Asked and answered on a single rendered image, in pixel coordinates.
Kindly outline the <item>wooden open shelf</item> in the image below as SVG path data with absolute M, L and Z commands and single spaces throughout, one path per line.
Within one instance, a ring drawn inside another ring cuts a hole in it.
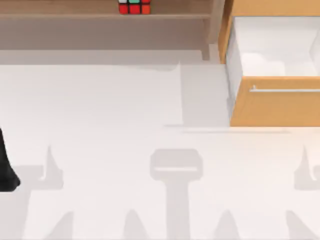
M 225 0 L 151 0 L 120 14 L 118 0 L 0 0 L 0 50 L 197 50 L 210 59 Z

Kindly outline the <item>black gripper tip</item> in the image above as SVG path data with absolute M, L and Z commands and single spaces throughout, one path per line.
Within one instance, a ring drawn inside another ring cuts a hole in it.
M 12 168 L 0 128 L 0 192 L 13 192 L 21 185 L 21 180 Z

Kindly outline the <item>colourful puzzle cube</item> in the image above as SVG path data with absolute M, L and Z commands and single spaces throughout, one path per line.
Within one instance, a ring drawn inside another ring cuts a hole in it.
M 121 15 L 149 15 L 152 0 L 117 0 Z

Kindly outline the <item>open drawer with white inside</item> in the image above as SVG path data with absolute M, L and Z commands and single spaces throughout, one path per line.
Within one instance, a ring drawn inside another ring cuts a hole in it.
M 242 77 L 320 77 L 320 16 L 236 16 L 225 56 L 232 113 Z

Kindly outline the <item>pale wooden drawer front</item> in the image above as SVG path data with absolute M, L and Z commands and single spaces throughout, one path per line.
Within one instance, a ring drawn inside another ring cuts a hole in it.
M 259 89 L 320 89 L 320 76 L 243 76 L 232 127 L 320 127 L 320 93 L 249 92 Z

